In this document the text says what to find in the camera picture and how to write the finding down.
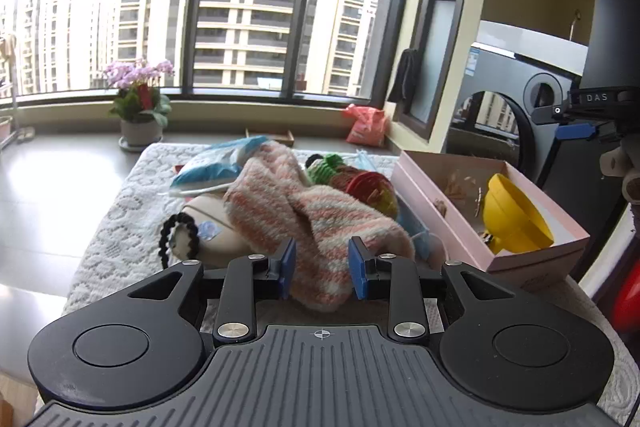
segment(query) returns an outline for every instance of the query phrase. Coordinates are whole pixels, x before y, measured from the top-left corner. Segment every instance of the ribbed grip surface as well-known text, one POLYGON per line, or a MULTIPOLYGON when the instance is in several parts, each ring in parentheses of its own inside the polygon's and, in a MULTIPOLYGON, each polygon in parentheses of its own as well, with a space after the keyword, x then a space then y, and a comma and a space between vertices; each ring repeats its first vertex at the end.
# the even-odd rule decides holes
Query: ribbed grip surface
POLYGON ((52 403, 33 427, 614 427, 593 405, 551 415, 493 409, 454 388, 422 347, 373 326, 267 327, 217 350, 181 393, 145 410, 91 413, 52 403))

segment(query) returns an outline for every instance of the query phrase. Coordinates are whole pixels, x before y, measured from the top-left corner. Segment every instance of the black beaded bracelet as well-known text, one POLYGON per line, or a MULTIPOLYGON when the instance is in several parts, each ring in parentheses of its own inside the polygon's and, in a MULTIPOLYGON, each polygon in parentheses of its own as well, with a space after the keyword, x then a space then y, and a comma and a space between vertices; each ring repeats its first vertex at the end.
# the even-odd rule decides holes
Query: black beaded bracelet
POLYGON ((158 255, 160 257, 160 261, 162 262, 162 269, 169 268, 169 256, 167 254, 169 236, 171 235, 173 227, 180 224, 183 224, 187 228, 187 232, 189 233, 189 252, 187 254, 187 259, 196 259, 196 257, 198 256, 198 251, 200 249, 198 226, 196 225, 193 217, 191 217, 189 214, 179 212, 178 214, 174 214, 169 219, 167 219, 162 225, 162 230, 160 232, 160 243, 158 244, 158 247, 160 248, 158 255))

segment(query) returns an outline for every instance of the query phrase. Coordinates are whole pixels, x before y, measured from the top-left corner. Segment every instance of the potted plant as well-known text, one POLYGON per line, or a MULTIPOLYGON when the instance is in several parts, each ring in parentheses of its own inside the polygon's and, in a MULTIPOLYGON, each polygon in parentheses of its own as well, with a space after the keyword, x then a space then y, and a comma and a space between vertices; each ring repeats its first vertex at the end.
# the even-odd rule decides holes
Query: potted plant
POLYGON ((109 86, 118 89, 109 113, 120 117, 120 147, 142 150, 162 139, 171 104, 169 98, 160 93, 160 78, 162 74, 173 73, 170 61, 149 66, 144 58, 133 64, 112 62, 104 70, 109 86))

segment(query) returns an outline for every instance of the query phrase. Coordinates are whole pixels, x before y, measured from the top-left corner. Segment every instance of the fuzzy knit fabric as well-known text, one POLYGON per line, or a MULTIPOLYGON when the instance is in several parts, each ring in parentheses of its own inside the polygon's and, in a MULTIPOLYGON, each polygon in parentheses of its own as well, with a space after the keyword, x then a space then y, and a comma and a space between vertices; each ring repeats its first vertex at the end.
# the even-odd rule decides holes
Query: fuzzy knit fabric
POLYGON ((351 295, 348 242, 360 236, 373 254, 414 258, 406 232, 348 194, 310 186, 289 148, 264 143, 247 161, 225 196, 229 221, 256 252, 273 253, 286 237, 296 240, 291 296, 317 311, 334 311, 351 295))

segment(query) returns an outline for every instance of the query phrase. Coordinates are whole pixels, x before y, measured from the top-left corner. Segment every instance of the blue plastic bag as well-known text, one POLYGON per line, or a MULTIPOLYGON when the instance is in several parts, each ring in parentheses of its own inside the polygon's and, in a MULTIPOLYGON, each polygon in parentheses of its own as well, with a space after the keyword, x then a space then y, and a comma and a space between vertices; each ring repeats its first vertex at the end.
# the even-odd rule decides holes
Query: blue plastic bag
POLYGON ((212 145, 187 162, 171 182, 171 190, 197 190, 233 182, 267 140, 266 136, 252 136, 212 145))

